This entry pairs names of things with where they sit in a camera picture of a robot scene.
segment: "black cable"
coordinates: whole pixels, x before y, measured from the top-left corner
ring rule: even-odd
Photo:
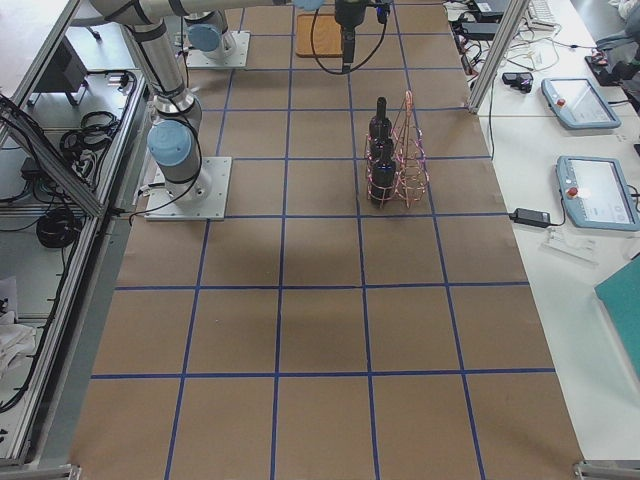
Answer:
[[[42,355],[42,351],[44,350],[44,346],[46,343],[45,340],[49,333],[49,329],[51,328],[51,324],[55,319],[58,306],[60,305],[60,300],[62,297],[62,289],[64,288],[67,277],[69,276],[69,270],[70,270],[69,267],[71,265],[71,260],[78,248],[79,238],[80,236],[78,235],[75,241],[73,242],[73,246],[71,249],[71,253],[69,254],[69,259],[67,263],[65,264],[65,262],[63,261],[62,274],[60,275],[60,281],[58,283],[58,288],[56,289],[51,310],[49,311],[49,315],[47,316],[47,320],[45,321],[45,324],[42,327],[39,327],[42,329],[42,335],[40,337],[40,341],[38,342],[38,347],[36,348],[36,352],[32,356],[30,356],[32,360],[31,360],[31,366],[29,367],[29,373],[27,374],[27,377],[25,378],[25,381],[22,383],[22,385],[15,389],[16,393],[6,402],[0,402],[0,414],[8,412],[12,408],[14,408],[16,405],[18,405],[18,403],[20,403],[20,400],[22,400],[22,397],[24,397],[24,394],[28,391],[31,385],[31,381],[33,380],[33,376],[36,371],[36,365],[38,364],[38,360],[40,359],[40,356]]]
[[[125,28],[127,28],[132,34],[135,33],[135,31],[131,28],[125,25]],[[197,173],[194,175],[193,180],[191,181],[191,183],[189,184],[189,186],[187,187],[187,189],[182,192],[180,195],[178,195],[175,198],[172,198],[169,202],[165,203],[164,205],[161,205],[159,207],[155,207],[152,209],[148,209],[148,210],[143,210],[140,212],[134,212],[131,215],[129,215],[129,225],[133,226],[133,219],[134,217],[137,217],[139,215],[143,215],[145,213],[151,213],[151,212],[155,212],[157,210],[161,210],[165,207],[167,207],[168,205],[171,205],[172,203],[177,202],[178,200],[180,200],[181,198],[183,198],[185,195],[187,195],[195,186],[196,182],[198,181],[198,177],[200,176],[200,172],[202,170],[202,148],[200,146],[200,140],[198,139],[198,132],[197,130],[193,127],[193,125],[191,125],[191,122],[189,122],[189,119],[187,118],[187,116],[180,110],[180,108],[178,107],[178,105],[176,105],[176,103],[173,101],[173,98],[169,97],[167,95],[167,91],[165,90],[164,86],[162,85],[162,82],[160,80],[160,76],[158,75],[158,72],[155,70],[155,68],[153,67],[153,64],[151,63],[149,56],[147,55],[147,52],[145,52],[144,48],[142,48],[142,45],[140,45],[138,43],[138,46],[140,47],[140,52],[142,53],[142,56],[144,57],[145,61],[147,62],[147,66],[149,67],[149,70],[151,71],[151,74],[155,77],[156,83],[158,85],[158,87],[160,87],[160,90],[162,91],[163,94],[166,95],[165,98],[167,98],[167,100],[169,100],[173,106],[176,108],[176,110],[178,111],[178,114],[184,119],[184,122],[180,122],[183,125],[185,125],[187,128],[189,128],[189,130],[191,131],[191,133],[193,134],[193,137],[196,140],[196,147],[198,148],[198,171]]]
[[[155,182],[155,183],[149,183],[143,187],[140,187],[138,189],[138,193],[137,193],[137,197],[139,197],[140,195],[142,195],[144,192],[149,191],[153,188],[160,188],[160,187],[164,187],[165,183],[164,182]]]
[[[587,47],[585,45],[576,45],[576,44],[571,44],[571,43],[562,43],[562,42],[558,42],[557,40],[554,40],[553,38],[549,37],[549,38],[545,38],[544,40],[549,40],[551,43],[555,43],[556,45],[562,45],[563,47],[567,47],[567,48],[586,48],[587,50],[593,50],[597,47]]]
[[[49,206],[47,207],[47,209],[45,210],[45,213],[47,213],[50,209],[51,209],[51,203],[49,204]],[[40,220],[40,217],[38,217],[37,219],[35,219],[33,222],[31,222],[29,225],[26,225],[24,227],[20,227],[20,228],[10,228],[10,229],[0,229],[1,233],[15,233],[15,232],[22,232],[23,230],[26,230],[27,228],[33,227],[36,223],[38,223],[38,220]]]
[[[187,76],[186,83],[189,88],[189,66],[187,65],[187,53],[184,51],[184,17],[180,17],[180,55],[182,55],[182,61],[184,62],[184,71]]]
[[[561,227],[567,221],[567,210],[564,208],[564,198],[562,198],[562,196],[560,196],[560,206],[562,206],[562,222],[550,223],[549,225],[552,227]]]
[[[633,185],[627,185],[627,187],[633,190],[634,193],[631,195],[631,197],[636,199],[636,212],[640,213],[640,209],[638,209],[638,202],[640,202],[640,194],[638,193],[638,189]]]
[[[310,41],[311,41],[311,52],[313,53],[313,59],[316,61],[316,63],[318,64],[318,66],[324,70],[325,72],[331,74],[331,75],[347,75],[351,72],[355,72],[356,70],[358,70],[360,67],[364,66],[369,60],[371,60],[371,57],[373,57],[376,52],[378,51],[378,49],[380,48],[380,45],[382,45],[382,42],[384,41],[384,36],[387,32],[387,21],[384,22],[383,27],[382,27],[382,33],[380,34],[380,39],[378,40],[378,43],[376,44],[376,46],[373,48],[373,50],[371,51],[371,53],[369,53],[369,55],[367,55],[367,57],[360,62],[358,65],[356,65],[353,68],[349,68],[349,71],[347,72],[343,72],[343,71],[336,71],[336,70],[329,70],[327,67],[325,67],[322,62],[320,62],[320,57],[318,57],[318,54],[316,53],[316,47],[315,47],[315,42],[313,41],[313,37],[314,37],[314,33],[316,30],[316,19],[318,18],[318,13],[320,12],[320,9],[316,10],[314,15],[313,15],[313,21],[311,22],[311,35],[310,35]]]
[[[38,180],[37,182],[35,182],[33,184],[33,188],[31,189],[31,196],[38,202],[40,203],[47,203],[47,204],[51,204],[51,205],[57,205],[57,204],[61,204],[62,202],[56,202],[55,199],[58,198],[57,194],[54,193],[47,193],[47,192],[43,192],[46,195],[49,195],[49,197],[51,197],[49,200],[44,200],[40,197],[38,197],[37,191],[38,191],[38,184],[39,182],[41,182],[42,180]]]
[[[495,143],[493,141],[493,124],[491,122],[491,115],[493,113],[493,91],[494,91],[494,86],[495,86],[495,77],[494,79],[491,81],[491,94],[489,96],[489,140],[491,141],[491,161],[493,162],[493,157],[496,153],[496,146]]]
[[[29,192],[31,191],[31,182],[30,181],[26,181],[24,184],[24,187],[22,188],[22,191],[17,194],[14,195],[12,197],[5,197],[5,198],[0,198],[0,203],[13,203],[16,202],[24,197],[26,197]]]
[[[36,236],[43,247],[65,248],[76,241],[82,223],[63,201],[63,206],[48,211],[38,219]]]
[[[0,107],[8,109],[11,117],[21,118],[22,120],[24,120],[29,126],[29,129],[31,130],[31,133],[33,134],[33,136],[38,138],[38,140],[40,140],[40,142],[42,143],[42,146],[46,148],[54,158],[59,160],[61,164],[65,165],[70,171],[72,171],[70,167],[66,165],[64,158],[62,157],[60,152],[56,150],[56,148],[53,146],[53,144],[49,141],[47,136],[44,134],[44,131],[42,130],[40,125],[38,125],[38,123],[33,118],[31,118],[27,113],[20,110],[15,103],[13,103],[9,98],[5,97],[1,93],[0,93]],[[12,120],[10,120],[9,118],[3,115],[0,115],[0,122],[4,123],[9,128],[18,132],[24,138],[25,143],[27,143],[28,149],[30,150],[29,153],[31,153],[31,155],[33,156],[34,160],[36,161],[36,164],[40,168],[42,168],[39,163],[38,155],[35,152],[35,147],[32,142],[32,137],[30,137],[22,127],[18,126],[15,122],[13,122]]]
[[[90,112],[82,117],[79,128],[69,130],[60,139],[59,148],[65,161],[71,165],[74,173],[85,179],[90,188],[95,191],[100,184],[103,161],[109,152],[109,147],[122,127],[122,121],[129,111],[131,98],[138,86],[138,79],[129,70],[97,70],[91,71],[89,74],[121,74],[118,90],[122,92],[128,85],[131,85],[129,92],[126,94],[127,99],[120,118],[105,110]],[[96,119],[105,119],[105,121],[96,122]],[[82,158],[87,151],[94,154],[101,152],[100,155],[93,157],[94,161],[88,167],[87,160]]]
[[[482,44],[478,42],[476,46],[478,47],[478,53],[476,53],[474,57],[471,59],[471,61],[469,62],[471,66],[477,65],[480,61],[480,56],[482,55]]]

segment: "cable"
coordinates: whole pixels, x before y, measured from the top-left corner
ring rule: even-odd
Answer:
[[[129,70],[97,70],[91,71],[89,74],[120,74],[118,90],[123,93],[125,88],[131,85],[126,94],[127,99],[120,118],[105,110],[88,113],[82,117],[79,128],[69,130],[60,139],[59,148],[65,161],[69,163],[74,173],[83,178],[92,191],[95,191],[100,185],[103,161],[113,140],[122,128],[122,121],[130,109],[131,98],[138,87],[138,79]]]
[[[182,55],[182,60],[184,62],[184,71],[187,76],[187,88],[189,88],[189,67],[187,65],[187,53],[184,51],[184,17],[180,17],[180,55]]]
[[[476,66],[480,62],[480,57],[482,56],[482,44],[478,42],[478,53],[474,55],[474,57],[469,61],[471,66]]]
[[[50,209],[51,209],[51,203],[49,204],[49,206],[47,207],[47,209],[44,211],[45,213],[47,213]],[[24,230],[26,230],[27,228],[33,227],[36,223],[38,223],[38,220],[40,220],[40,217],[38,217],[36,220],[34,220],[33,222],[31,222],[29,225],[26,225],[24,227],[20,227],[20,228],[9,228],[9,229],[0,229],[1,233],[15,233],[15,232],[22,232]]]
[[[42,327],[39,327],[42,329],[42,335],[40,337],[40,341],[38,342],[38,347],[36,348],[36,352],[31,356],[32,360],[31,360],[31,365],[29,367],[29,373],[27,374],[27,377],[25,378],[25,381],[22,383],[22,385],[15,389],[16,393],[6,402],[0,402],[0,414],[8,412],[12,408],[14,408],[16,405],[18,405],[18,403],[20,403],[20,400],[22,400],[22,397],[24,396],[24,394],[27,392],[27,390],[31,385],[31,381],[33,380],[33,376],[35,375],[36,365],[38,364],[38,360],[40,359],[40,356],[42,355],[42,351],[44,350],[44,346],[46,343],[45,340],[49,333],[51,324],[55,319],[58,306],[60,305],[60,299],[62,297],[62,289],[64,288],[67,277],[69,276],[69,271],[70,271],[69,267],[71,266],[71,259],[73,258],[77,250],[79,238],[80,236],[78,235],[75,241],[73,242],[73,247],[71,249],[71,253],[69,254],[69,259],[66,263],[64,261],[64,249],[61,249],[61,255],[63,259],[62,274],[60,275],[58,288],[56,289],[56,293],[53,299],[53,304],[51,306],[51,310],[49,311],[49,315],[47,316],[47,320]]]
[[[564,208],[564,198],[562,198],[562,195],[560,196],[560,206],[562,207],[562,222],[560,222],[560,223],[551,223],[550,225],[552,227],[561,227],[567,221],[567,209]]]
[[[533,31],[533,30],[532,30],[528,25],[527,25],[527,28],[528,28],[528,30],[529,30],[533,35],[535,35],[535,31]],[[520,38],[522,39],[522,43],[517,44],[517,45],[512,45],[511,47],[509,47],[509,51],[512,51],[512,50],[515,50],[515,49],[520,48],[520,47],[523,47],[523,46],[531,46],[531,44],[533,44],[533,43],[537,43],[537,42],[542,42],[542,41],[544,41],[544,40],[548,40],[548,41],[550,41],[550,42],[551,42],[551,47],[552,47],[553,52],[554,52],[555,57],[556,57],[556,58],[555,58],[555,60],[554,60],[550,65],[547,65],[547,66],[545,66],[545,67],[537,67],[537,66],[536,66],[535,61],[534,61],[534,60],[533,60],[533,58],[532,58],[532,52],[529,52],[528,54],[520,54],[520,55],[516,55],[516,56],[513,56],[513,57],[511,57],[511,58],[506,58],[506,61],[507,61],[508,63],[511,63],[511,64],[513,64],[513,65],[516,65],[517,67],[524,68],[525,70],[527,70],[527,71],[529,71],[529,72],[542,72],[542,71],[544,71],[544,70],[548,70],[548,69],[550,69],[550,68],[552,68],[552,67],[555,67],[555,66],[558,64],[558,62],[560,61],[560,54],[558,53],[558,50],[557,50],[557,48],[556,48],[556,43],[559,43],[559,42],[555,42],[554,38],[555,38],[555,37],[556,37],[556,36],[557,36],[561,31],[562,31],[562,26],[561,26],[561,25],[556,25],[556,28],[554,29],[554,31],[553,31],[553,33],[551,34],[551,36],[549,36],[549,37],[537,38],[537,39],[535,39],[535,38],[531,38],[531,39],[527,40],[526,38],[523,38],[523,37],[522,37],[522,33],[523,33],[523,31],[522,31],[522,30],[519,30],[519,31],[516,33],[515,37],[520,37]],[[519,58],[519,57],[527,57],[527,58],[529,58],[529,60],[531,60],[531,65],[532,65],[532,66],[531,66],[531,67],[529,67],[529,66],[527,66],[527,65],[523,65],[522,63],[515,62],[515,61],[513,60],[514,58]]]
[[[140,187],[138,189],[138,193],[137,193],[136,196],[139,197],[140,195],[142,195],[142,194],[144,194],[146,192],[149,192],[154,188],[160,188],[160,187],[164,187],[164,186],[165,186],[164,182],[155,182],[155,183],[149,183],[147,185],[143,185],[142,187]]]
[[[316,10],[314,15],[313,15],[313,21],[311,22],[311,51],[313,53],[313,59],[316,61],[316,63],[318,64],[318,66],[324,70],[325,72],[331,74],[331,75],[347,75],[351,72],[355,72],[356,70],[358,70],[360,67],[362,67],[363,65],[365,65],[369,60],[371,60],[371,57],[373,57],[376,52],[378,51],[378,49],[380,48],[380,45],[382,45],[382,42],[384,41],[384,36],[387,32],[387,19],[385,17],[385,22],[383,24],[382,27],[382,33],[380,34],[380,40],[378,40],[378,43],[376,44],[376,46],[373,48],[373,50],[371,51],[371,53],[369,53],[369,55],[367,55],[367,57],[360,62],[358,65],[356,65],[353,68],[349,68],[349,71],[347,72],[342,72],[342,71],[336,71],[336,70],[329,70],[327,67],[325,67],[322,62],[320,62],[320,57],[318,57],[318,54],[316,53],[316,46],[315,46],[315,42],[314,42],[314,33],[316,30],[316,19],[318,18],[318,13],[320,12],[320,9]]]
[[[493,81],[491,82],[491,94],[489,96],[489,140],[491,141],[491,161],[493,162],[493,157],[496,153],[496,146],[495,143],[493,141],[493,125],[491,122],[491,115],[493,113],[493,91],[495,90],[495,82],[496,79],[495,77],[493,78]]]
[[[27,195],[29,195],[30,192],[31,192],[31,182],[30,181],[26,181],[25,184],[24,184],[24,187],[22,188],[22,192],[20,192],[17,195],[14,195],[13,197],[0,198],[0,203],[13,203],[13,202],[16,202],[18,200],[23,199]]]
[[[64,248],[76,241],[82,223],[63,202],[62,207],[48,211],[36,223],[36,236],[43,247]]]
[[[593,50],[594,48],[597,47],[587,47],[585,45],[576,45],[576,44],[569,44],[569,43],[562,43],[562,42],[558,42],[557,40],[554,40],[553,37],[550,38],[545,38],[544,40],[549,40],[550,42],[555,43],[556,45],[561,45],[563,47],[567,47],[567,48],[586,48],[587,50]]]
[[[638,189],[633,185],[627,185],[627,187],[634,191],[631,197],[636,199],[636,212],[640,213],[640,209],[638,208],[638,202],[640,202],[640,194],[638,193]]]
[[[64,158],[62,157],[60,152],[56,150],[56,148],[53,146],[53,144],[49,141],[47,136],[44,134],[44,131],[42,130],[40,125],[38,125],[38,123],[33,118],[31,118],[27,113],[20,110],[15,103],[13,103],[9,98],[5,97],[1,93],[0,93],[0,109],[6,109],[10,117],[20,118],[28,125],[29,129],[31,130],[30,133],[32,136],[29,136],[29,134],[27,134],[27,132],[21,126],[18,126],[18,124],[16,124],[13,120],[10,120],[4,115],[0,115],[0,122],[4,123],[10,129],[19,133],[23,137],[25,143],[27,143],[28,149],[30,150],[29,153],[36,161],[36,164],[38,165],[38,167],[42,169],[42,166],[40,165],[40,162],[39,162],[39,157],[35,152],[35,147],[32,142],[32,138],[34,137],[40,141],[41,146],[44,147],[46,150],[48,150],[48,152],[56,160],[60,161],[60,163],[63,164],[69,171],[73,172],[71,167],[67,165],[66,162],[64,161]]]
[[[127,30],[129,30],[129,32],[131,32],[132,36],[134,36],[133,34],[135,33],[135,31],[125,25],[125,28]],[[196,147],[198,149],[198,171],[197,173],[194,175],[193,180],[191,181],[191,183],[189,184],[189,186],[187,187],[187,189],[182,192],[180,195],[178,195],[175,198],[172,198],[169,202],[165,203],[164,205],[161,205],[159,207],[155,207],[152,209],[148,209],[148,210],[143,210],[140,212],[134,212],[132,214],[129,215],[129,226],[133,226],[133,219],[139,215],[143,215],[145,213],[151,213],[151,212],[155,212],[157,210],[161,210],[165,207],[167,207],[168,205],[171,205],[172,203],[177,202],[178,200],[180,200],[181,198],[183,198],[185,195],[187,195],[195,186],[196,182],[198,181],[198,177],[200,176],[200,172],[202,170],[202,148],[200,146],[200,140],[198,139],[198,132],[197,130],[193,127],[193,125],[191,125],[191,122],[189,122],[189,119],[187,118],[187,116],[184,114],[184,112],[182,112],[180,110],[180,108],[178,107],[178,105],[176,105],[176,103],[173,101],[173,97],[170,97],[168,95],[167,90],[165,90],[164,86],[162,85],[162,82],[160,80],[160,76],[158,75],[158,72],[156,71],[156,69],[153,67],[153,64],[151,63],[149,56],[147,55],[147,52],[144,50],[144,48],[142,47],[142,45],[140,43],[138,43],[138,46],[140,47],[140,52],[142,53],[142,56],[144,57],[145,61],[147,62],[147,66],[149,67],[149,70],[151,71],[151,74],[155,77],[156,83],[158,85],[158,87],[160,87],[161,92],[165,95],[165,98],[167,100],[169,100],[172,105],[176,108],[176,111],[178,112],[178,115],[180,115],[184,121],[180,122],[183,125],[185,125],[187,128],[189,128],[189,130],[191,131],[191,133],[193,134],[193,137],[196,140]]]

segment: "copper wire basket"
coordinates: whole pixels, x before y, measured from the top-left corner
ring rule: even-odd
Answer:
[[[375,161],[369,148],[371,139],[367,135],[364,155],[367,161],[367,199],[375,200],[380,208],[392,200],[401,200],[407,208],[411,208],[414,203],[422,200],[427,191],[429,175],[422,147],[422,132],[413,122],[413,118],[413,95],[407,90],[391,133],[395,142],[393,159],[396,163],[396,174],[390,187],[381,187],[373,183]]]

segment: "power adapter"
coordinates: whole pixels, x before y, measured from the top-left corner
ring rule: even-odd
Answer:
[[[529,72],[522,73],[503,73],[502,81],[511,88],[520,90],[522,93],[529,93],[533,86],[533,75]]]
[[[42,176],[42,173],[43,173],[42,169],[38,166],[36,161],[31,157],[27,157],[24,160],[22,167],[20,168],[20,175],[27,182],[33,182],[37,180]]]
[[[547,212],[527,210],[526,208],[516,208],[513,213],[509,214],[509,218],[513,223],[522,223],[538,228],[547,228],[553,225]]]
[[[462,35],[469,40],[493,40],[499,26],[498,23],[463,22]]]

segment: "white table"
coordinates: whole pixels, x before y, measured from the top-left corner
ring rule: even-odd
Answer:
[[[595,41],[591,38],[569,0],[548,1],[556,20],[562,24],[562,29],[553,37],[556,42],[566,45],[579,45],[581,47],[595,46]],[[532,91],[529,94],[523,94],[504,85],[501,77],[504,72],[524,72],[525,70],[503,60],[494,84],[492,111],[494,116],[554,116],[539,91],[543,79],[556,77],[593,78],[591,70],[584,60],[584,57],[590,55],[591,51],[587,48],[571,49],[560,44],[554,45],[550,40],[544,40],[545,37],[551,37],[551,35],[552,32],[537,31],[534,36],[531,32],[526,31],[522,33],[522,37],[525,40],[535,39],[538,41],[529,46],[523,45],[524,42],[521,38],[516,38],[512,42],[515,48],[508,51],[506,58],[532,67],[534,63],[526,57],[526,55],[530,55],[535,62],[535,67],[543,68],[543,70],[533,72],[534,83]],[[599,88],[607,101],[621,101],[627,98],[619,87]],[[489,96],[490,93],[487,93],[487,98],[485,98],[480,108],[480,115],[488,115]],[[633,108],[628,104],[616,106],[615,112],[621,117],[637,116]]]
[[[556,19],[569,25],[557,40],[591,45],[569,0],[549,0]],[[539,42],[541,56],[549,42]],[[564,129],[546,105],[539,80],[552,76],[590,76],[588,50],[558,46],[561,61],[542,73],[530,94],[494,86],[492,127],[494,166],[507,205],[543,210],[562,219],[554,166],[561,155],[615,157],[627,182],[640,186],[640,157],[633,149],[640,119],[628,105],[617,107],[622,126],[599,133]],[[502,71],[522,71],[505,66]],[[605,89],[609,100],[623,99],[619,88]],[[489,95],[480,109],[487,143]],[[583,455],[588,460],[640,459],[640,385],[623,347],[598,301],[594,287],[640,252],[640,235],[575,228],[569,219],[558,228],[570,244],[593,240],[597,265],[549,249],[546,230],[514,225],[514,232]]]

